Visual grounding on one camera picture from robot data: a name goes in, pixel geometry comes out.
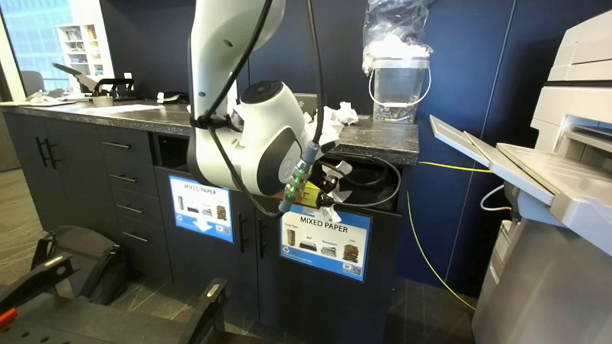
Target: sign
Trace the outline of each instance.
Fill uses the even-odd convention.
[[[338,215],[341,222],[334,224],[303,207],[290,207],[280,220],[280,257],[363,282],[370,219]]]
[[[232,243],[229,192],[169,177],[177,228]]]

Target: cabinet door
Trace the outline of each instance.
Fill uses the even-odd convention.
[[[108,234],[114,228],[110,192],[95,127],[47,123],[49,155],[62,182],[70,224]]]
[[[51,232],[70,224],[66,196],[57,167],[51,165],[47,123],[22,115],[5,115],[26,186],[30,190],[39,224]]]
[[[255,257],[252,232],[252,207],[238,194],[229,194],[232,243],[192,234],[173,224],[173,209],[167,177],[179,175],[156,169],[160,186],[160,203],[166,224],[167,253],[171,263],[173,285],[177,291],[198,295],[213,280],[227,282],[229,305],[225,320],[238,327],[250,327],[255,322]]]
[[[305,343],[382,343],[399,217],[370,217],[363,284],[278,257],[278,222],[259,220],[259,322]]]

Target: countertop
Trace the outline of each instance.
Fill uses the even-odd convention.
[[[188,136],[188,113],[185,106],[118,104],[114,108],[74,106],[9,106],[3,113],[89,123],[145,131],[152,134]],[[393,165],[412,165],[418,154],[418,131],[412,123],[378,123],[361,115],[357,125],[343,127],[338,146],[328,155],[366,159],[370,155]]]

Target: dark blue wall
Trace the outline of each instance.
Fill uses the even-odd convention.
[[[187,37],[192,0],[104,0],[114,71],[131,71],[143,91],[187,91]],[[370,113],[361,66],[366,0],[313,0],[320,35],[326,104],[349,100]],[[276,35],[257,50],[242,85],[280,79],[294,92],[313,92],[315,75],[303,5],[286,0]],[[561,33],[612,0],[437,0],[424,41],[433,48],[433,87],[418,110],[420,159],[472,163],[429,136],[435,115],[485,142],[531,144],[529,119]],[[477,209],[496,178],[414,167],[408,194],[422,247],[460,293],[477,295],[502,215]],[[405,226],[397,274],[433,284]]]

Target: cabinet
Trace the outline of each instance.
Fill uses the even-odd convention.
[[[280,259],[278,222],[257,219],[261,326],[305,343],[382,343],[401,219],[378,211],[345,213],[370,219],[363,284]]]
[[[345,211],[370,219],[364,282],[359,284],[280,259],[278,220],[259,217],[240,194],[231,194],[232,245],[175,228],[167,177],[188,175],[156,167],[177,289],[196,293],[208,280],[223,278],[232,324],[255,320],[305,343],[382,343],[399,215]],[[265,209],[276,207],[276,201],[259,201]]]
[[[41,228],[108,234],[114,217],[93,127],[20,115],[5,115],[5,123]]]
[[[108,127],[95,131],[116,219],[108,238],[127,249],[131,270],[171,282],[148,134]]]
[[[45,232],[83,226],[120,243],[137,274],[171,282],[146,133],[5,115]]]
[[[179,293],[198,295],[210,280],[227,280],[225,320],[248,329],[257,318],[255,238],[248,199],[229,194],[232,245],[223,243],[173,226],[167,177],[188,178],[188,175],[156,167],[173,287]]]

